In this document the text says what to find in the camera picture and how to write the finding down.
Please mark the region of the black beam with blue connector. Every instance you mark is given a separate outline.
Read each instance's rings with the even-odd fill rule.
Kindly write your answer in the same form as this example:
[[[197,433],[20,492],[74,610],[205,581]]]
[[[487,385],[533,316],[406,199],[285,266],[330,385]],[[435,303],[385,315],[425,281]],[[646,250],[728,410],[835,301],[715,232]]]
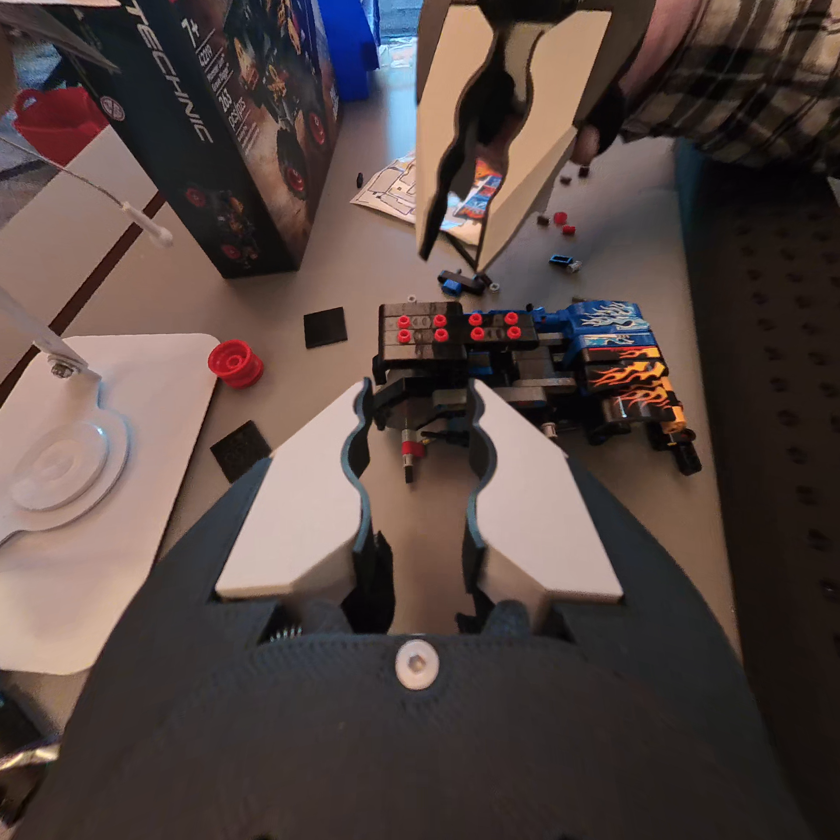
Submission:
[[[450,297],[470,294],[480,297],[487,292],[491,280],[483,274],[464,275],[460,271],[442,270],[437,275],[442,292]]]

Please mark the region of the black studded plate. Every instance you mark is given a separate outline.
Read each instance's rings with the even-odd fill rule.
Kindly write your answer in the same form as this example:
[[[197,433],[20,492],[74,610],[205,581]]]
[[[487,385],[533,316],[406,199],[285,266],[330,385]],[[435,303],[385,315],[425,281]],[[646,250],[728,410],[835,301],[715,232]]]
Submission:
[[[271,455],[271,447],[253,420],[212,444],[209,451],[230,485]]]

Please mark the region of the red wheel rim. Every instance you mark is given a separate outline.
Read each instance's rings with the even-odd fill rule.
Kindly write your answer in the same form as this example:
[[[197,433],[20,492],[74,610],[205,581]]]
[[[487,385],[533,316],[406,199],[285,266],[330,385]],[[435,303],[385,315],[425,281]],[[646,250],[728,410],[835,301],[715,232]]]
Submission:
[[[231,339],[214,347],[207,367],[232,389],[244,390],[256,384],[264,373],[264,363],[247,342]]]

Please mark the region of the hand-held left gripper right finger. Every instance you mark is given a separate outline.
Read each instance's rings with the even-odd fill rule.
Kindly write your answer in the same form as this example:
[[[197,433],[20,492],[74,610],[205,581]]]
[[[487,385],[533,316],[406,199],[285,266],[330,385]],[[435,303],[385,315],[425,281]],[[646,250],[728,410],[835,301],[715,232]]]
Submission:
[[[604,543],[561,447],[487,384],[467,387],[464,583],[477,602],[518,602],[531,625],[555,603],[617,605]]]

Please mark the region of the black toy set box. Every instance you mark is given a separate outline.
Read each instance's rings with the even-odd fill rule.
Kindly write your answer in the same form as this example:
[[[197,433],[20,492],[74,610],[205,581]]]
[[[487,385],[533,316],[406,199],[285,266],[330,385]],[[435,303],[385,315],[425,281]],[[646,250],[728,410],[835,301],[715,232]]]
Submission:
[[[221,276],[299,270],[340,126],[319,2],[125,1],[48,11],[118,68],[71,57]]]

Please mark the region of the instruction booklet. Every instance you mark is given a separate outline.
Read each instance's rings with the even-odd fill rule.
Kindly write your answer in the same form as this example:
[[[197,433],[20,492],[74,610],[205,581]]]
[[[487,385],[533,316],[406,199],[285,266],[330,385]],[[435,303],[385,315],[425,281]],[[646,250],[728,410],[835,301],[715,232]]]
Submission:
[[[13,36],[20,36],[33,41],[51,43],[70,55],[90,62],[110,72],[120,73],[121,69],[103,56],[84,39],[74,34],[63,25],[47,6],[53,2],[1,2],[2,30]]]

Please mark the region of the blue storage bin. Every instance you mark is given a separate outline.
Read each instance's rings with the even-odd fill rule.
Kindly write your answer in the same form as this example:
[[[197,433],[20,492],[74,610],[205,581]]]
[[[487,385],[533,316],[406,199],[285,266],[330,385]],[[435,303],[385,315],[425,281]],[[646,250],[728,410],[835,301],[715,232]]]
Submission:
[[[371,94],[370,75],[380,69],[378,1],[319,1],[335,84],[342,102]]]

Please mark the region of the black flat tile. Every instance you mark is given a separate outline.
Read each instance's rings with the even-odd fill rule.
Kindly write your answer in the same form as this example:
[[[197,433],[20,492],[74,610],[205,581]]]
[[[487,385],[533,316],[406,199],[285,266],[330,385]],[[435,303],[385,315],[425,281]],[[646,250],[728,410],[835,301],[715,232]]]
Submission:
[[[343,343],[348,340],[342,307],[306,313],[303,316],[303,329],[307,350]]]

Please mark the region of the red bin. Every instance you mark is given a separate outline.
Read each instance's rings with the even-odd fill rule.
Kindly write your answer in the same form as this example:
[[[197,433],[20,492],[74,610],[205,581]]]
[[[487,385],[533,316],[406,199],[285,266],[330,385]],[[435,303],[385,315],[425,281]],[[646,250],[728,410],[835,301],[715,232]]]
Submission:
[[[50,161],[66,166],[109,126],[84,87],[21,90],[13,105],[14,128]]]

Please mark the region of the sticker sheet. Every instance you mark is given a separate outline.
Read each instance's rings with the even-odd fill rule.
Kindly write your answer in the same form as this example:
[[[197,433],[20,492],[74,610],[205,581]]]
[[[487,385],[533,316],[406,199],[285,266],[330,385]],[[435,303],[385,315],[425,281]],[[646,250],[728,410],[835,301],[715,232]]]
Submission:
[[[350,200],[352,205],[395,217],[415,225],[415,154],[394,160],[372,178]],[[464,197],[448,194],[440,230],[463,244],[477,246],[490,199],[497,193],[501,175],[481,159],[476,162],[475,178]]]

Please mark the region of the person's right hand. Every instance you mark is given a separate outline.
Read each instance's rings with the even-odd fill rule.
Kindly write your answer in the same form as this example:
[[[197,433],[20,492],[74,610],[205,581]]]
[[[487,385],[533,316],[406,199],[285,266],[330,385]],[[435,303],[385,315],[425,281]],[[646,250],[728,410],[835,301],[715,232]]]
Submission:
[[[672,5],[669,1],[656,2],[642,45],[619,82],[623,94],[631,101],[643,91],[674,49],[668,22]],[[570,159],[578,165],[589,165],[597,156],[599,146],[598,129],[585,125],[578,133]]]

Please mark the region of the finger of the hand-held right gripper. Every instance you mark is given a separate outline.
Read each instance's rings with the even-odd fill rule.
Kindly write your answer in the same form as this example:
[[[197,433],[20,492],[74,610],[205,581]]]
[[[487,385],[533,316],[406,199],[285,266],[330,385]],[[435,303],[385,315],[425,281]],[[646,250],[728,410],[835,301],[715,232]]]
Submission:
[[[464,198],[476,168],[478,81],[497,45],[478,3],[425,2],[416,46],[416,248],[427,260],[450,193]]]
[[[522,71],[527,108],[486,210],[476,254],[478,272],[487,271],[509,244],[564,162],[577,134],[575,114],[611,17],[606,10],[581,10],[551,27],[514,28],[515,46],[524,45],[525,34],[534,35]]]

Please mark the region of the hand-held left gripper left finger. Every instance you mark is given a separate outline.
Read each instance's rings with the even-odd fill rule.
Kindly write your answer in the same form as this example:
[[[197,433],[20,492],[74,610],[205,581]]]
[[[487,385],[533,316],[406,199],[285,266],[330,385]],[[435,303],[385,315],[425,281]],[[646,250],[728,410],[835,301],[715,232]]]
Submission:
[[[371,379],[354,383],[269,460],[217,579],[227,600],[343,602],[362,583],[371,553]]]

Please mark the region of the person's right forearm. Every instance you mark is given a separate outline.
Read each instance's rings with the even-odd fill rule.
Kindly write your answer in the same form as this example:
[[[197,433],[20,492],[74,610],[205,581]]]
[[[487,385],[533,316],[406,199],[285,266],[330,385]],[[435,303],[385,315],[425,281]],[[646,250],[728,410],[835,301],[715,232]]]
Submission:
[[[685,140],[720,163],[839,173],[839,4],[700,2],[628,101],[626,142]]]

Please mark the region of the toy truck model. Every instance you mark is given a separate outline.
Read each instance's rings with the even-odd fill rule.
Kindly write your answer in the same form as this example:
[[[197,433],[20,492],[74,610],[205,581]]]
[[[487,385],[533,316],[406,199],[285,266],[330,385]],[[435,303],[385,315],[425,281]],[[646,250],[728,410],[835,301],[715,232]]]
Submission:
[[[458,302],[411,300],[381,304],[377,324],[374,422],[400,433],[407,484],[433,440],[469,444],[471,380],[554,442],[578,429],[598,446],[640,426],[683,476],[701,471],[664,354],[633,302],[466,311]]]

